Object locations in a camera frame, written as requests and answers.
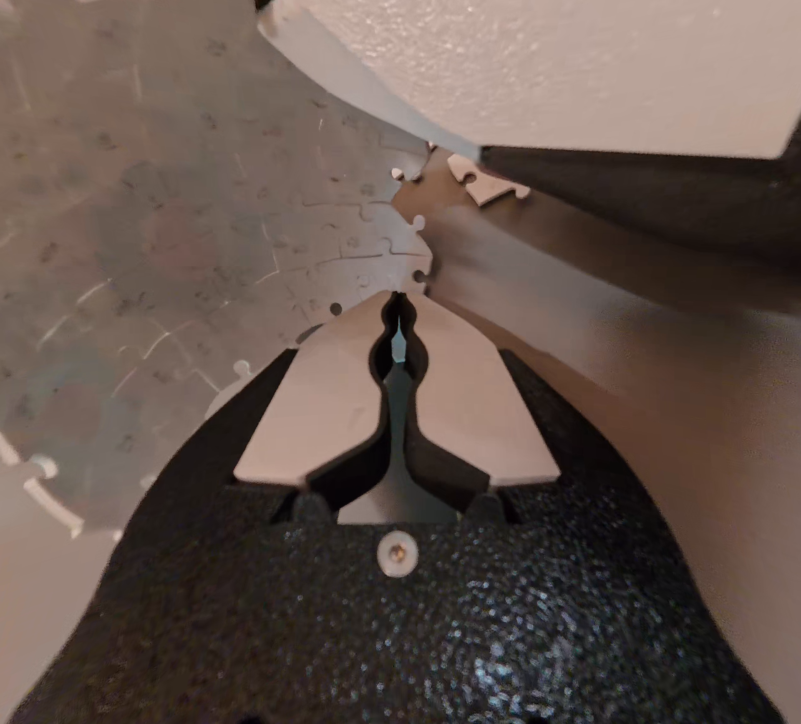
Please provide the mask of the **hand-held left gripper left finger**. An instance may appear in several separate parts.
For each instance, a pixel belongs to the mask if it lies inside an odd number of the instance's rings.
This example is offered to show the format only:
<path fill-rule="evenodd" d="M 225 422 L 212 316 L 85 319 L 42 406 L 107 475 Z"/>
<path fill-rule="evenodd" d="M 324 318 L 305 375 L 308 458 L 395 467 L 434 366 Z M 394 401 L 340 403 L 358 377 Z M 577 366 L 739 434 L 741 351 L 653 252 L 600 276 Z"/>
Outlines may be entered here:
<path fill-rule="evenodd" d="M 341 509 L 383 479 L 397 305 L 398 293 L 378 292 L 305 339 L 235 466 L 237 482 L 314 492 Z"/>

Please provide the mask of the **partly built puzzle ball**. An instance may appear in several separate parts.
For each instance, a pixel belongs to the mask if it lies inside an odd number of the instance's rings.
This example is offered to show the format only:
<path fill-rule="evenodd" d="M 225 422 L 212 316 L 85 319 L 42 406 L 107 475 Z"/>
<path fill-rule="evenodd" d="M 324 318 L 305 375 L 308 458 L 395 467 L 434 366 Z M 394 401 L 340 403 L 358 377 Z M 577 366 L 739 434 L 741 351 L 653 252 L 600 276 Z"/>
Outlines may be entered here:
<path fill-rule="evenodd" d="M 334 97 L 256 0 L 2 0 L 2 460 L 120 537 L 214 398 L 383 290 L 424 141 Z"/>

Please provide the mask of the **white puzzle piece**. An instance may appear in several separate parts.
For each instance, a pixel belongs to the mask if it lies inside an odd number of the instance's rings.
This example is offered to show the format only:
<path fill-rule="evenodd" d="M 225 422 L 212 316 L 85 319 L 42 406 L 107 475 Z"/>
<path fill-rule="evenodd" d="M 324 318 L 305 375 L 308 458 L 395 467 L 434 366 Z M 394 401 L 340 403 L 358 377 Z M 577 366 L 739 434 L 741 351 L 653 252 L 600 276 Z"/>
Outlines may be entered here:
<path fill-rule="evenodd" d="M 517 200 L 526 200 L 532 193 L 529 187 L 493 174 L 459 154 L 451 154 L 447 165 L 453 178 L 478 207 L 485 207 L 509 194 Z"/>

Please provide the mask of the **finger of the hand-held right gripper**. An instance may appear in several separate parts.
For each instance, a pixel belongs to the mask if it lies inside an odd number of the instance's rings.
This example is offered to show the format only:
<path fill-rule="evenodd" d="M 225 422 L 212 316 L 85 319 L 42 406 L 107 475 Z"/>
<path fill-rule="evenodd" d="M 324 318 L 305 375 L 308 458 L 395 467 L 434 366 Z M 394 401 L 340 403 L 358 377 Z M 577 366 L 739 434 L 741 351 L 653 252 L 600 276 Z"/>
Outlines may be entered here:
<path fill-rule="evenodd" d="M 337 97 L 484 146 L 775 159 L 800 0 L 272 0 L 264 34 Z"/>

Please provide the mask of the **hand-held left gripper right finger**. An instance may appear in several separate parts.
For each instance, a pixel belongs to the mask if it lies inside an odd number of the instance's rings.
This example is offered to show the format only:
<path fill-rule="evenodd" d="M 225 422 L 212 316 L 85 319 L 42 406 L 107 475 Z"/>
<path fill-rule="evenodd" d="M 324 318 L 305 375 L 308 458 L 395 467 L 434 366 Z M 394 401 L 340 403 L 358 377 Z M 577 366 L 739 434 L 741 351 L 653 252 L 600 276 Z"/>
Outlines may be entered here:
<path fill-rule="evenodd" d="M 549 484 L 560 468 L 494 343 L 425 295 L 404 298 L 406 467 L 466 512 L 487 492 Z"/>

